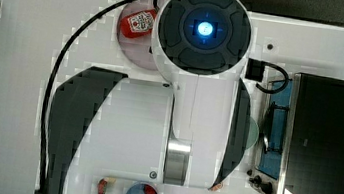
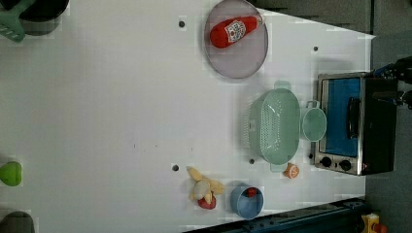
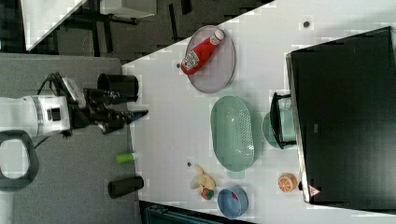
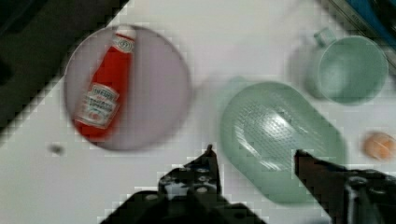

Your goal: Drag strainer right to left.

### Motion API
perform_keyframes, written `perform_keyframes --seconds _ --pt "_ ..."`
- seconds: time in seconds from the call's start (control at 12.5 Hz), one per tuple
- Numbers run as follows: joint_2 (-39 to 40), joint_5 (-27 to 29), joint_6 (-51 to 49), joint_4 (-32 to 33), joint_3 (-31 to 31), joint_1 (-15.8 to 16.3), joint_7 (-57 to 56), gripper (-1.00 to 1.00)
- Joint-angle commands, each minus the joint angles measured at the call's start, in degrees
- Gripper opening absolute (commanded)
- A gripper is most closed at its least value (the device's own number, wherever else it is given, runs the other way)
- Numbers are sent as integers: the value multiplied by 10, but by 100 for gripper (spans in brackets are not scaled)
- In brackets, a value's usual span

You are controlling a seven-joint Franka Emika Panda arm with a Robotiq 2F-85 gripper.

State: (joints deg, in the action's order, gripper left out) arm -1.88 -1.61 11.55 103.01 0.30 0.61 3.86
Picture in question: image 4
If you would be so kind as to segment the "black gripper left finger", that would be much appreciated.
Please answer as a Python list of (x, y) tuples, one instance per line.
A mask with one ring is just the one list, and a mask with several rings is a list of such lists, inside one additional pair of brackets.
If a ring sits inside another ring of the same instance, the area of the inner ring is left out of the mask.
[(159, 192), (168, 200), (186, 197), (201, 188), (221, 193), (217, 154), (211, 144), (201, 156), (161, 177), (158, 184)]

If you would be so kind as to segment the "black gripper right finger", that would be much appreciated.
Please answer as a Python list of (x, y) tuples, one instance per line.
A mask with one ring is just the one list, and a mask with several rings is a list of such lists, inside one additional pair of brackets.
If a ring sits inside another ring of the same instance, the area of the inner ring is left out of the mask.
[(347, 169), (299, 149), (294, 173), (332, 224), (396, 224), (395, 177), (373, 169)]

